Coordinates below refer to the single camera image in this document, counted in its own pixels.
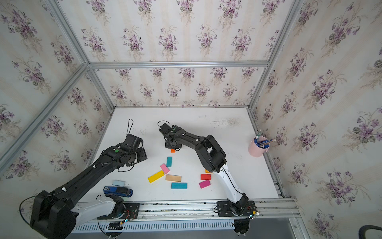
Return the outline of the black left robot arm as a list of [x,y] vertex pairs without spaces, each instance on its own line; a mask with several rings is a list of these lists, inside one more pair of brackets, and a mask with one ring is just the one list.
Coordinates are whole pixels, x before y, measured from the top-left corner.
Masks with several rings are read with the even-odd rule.
[[52,192],[36,195],[30,227],[47,239],[64,239],[85,219],[84,211],[75,211],[79,200],[99,181],[116,169],[147,159],[144,147],[129,149],[121,143],[104,150],[100,157],[68,183]]

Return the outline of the small teal wooden block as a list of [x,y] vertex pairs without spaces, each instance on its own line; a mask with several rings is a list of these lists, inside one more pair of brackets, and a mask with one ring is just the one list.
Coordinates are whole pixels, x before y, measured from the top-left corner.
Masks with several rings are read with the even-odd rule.
[[171,156],[167,157],[167,161],[166,161],[166,166],[167,167],[171,167],[172,166],[172,160],[173,160],[173,158]]

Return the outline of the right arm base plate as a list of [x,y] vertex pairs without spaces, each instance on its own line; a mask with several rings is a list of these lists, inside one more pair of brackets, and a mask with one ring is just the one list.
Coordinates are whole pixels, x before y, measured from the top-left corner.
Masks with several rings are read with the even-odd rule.
[[218,201],[216,209],[219,217],[248,217],[257,211],[257,206],[254,201]]

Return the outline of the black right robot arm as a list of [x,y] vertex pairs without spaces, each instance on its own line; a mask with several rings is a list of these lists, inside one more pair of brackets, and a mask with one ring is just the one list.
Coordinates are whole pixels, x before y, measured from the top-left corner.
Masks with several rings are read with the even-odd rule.
[[159,132],[164,137],[166,148],[180,150],[183,146],[187,146],[195,150],[202,166],[221,181],[231,211],[241,216],[249,205],[249,198],[233,179],[227,165],[226,153],[216,139],[212,135],[197,136],[167,123],[159,126]]

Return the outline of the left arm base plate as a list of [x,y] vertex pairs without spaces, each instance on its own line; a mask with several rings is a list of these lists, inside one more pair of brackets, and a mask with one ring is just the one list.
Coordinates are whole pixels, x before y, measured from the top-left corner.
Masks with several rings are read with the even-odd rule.
[[99,220],[133,220],[137,219],[139,213],[139,203],[116,204],[111,214],[98,217]]

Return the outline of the pink wooden block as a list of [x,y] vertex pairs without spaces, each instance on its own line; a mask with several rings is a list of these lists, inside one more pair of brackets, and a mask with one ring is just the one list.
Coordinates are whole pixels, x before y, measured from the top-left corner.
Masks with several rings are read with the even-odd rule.
[[168,174],[170,172],[170,169],[167,167],[166,164],[161,164],[160,165],[160,168],[162,169],[162,171],[164,172],[164,174]]

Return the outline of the natural wood block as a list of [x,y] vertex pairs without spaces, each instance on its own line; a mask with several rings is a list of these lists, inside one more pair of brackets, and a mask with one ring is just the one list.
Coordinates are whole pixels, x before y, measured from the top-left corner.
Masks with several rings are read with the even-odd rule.
[[167,174],[165,180],[166,181],[170,181],[170,182],[180,183],[182,181],[182,177],[181,176],[177,176],[177,175]]

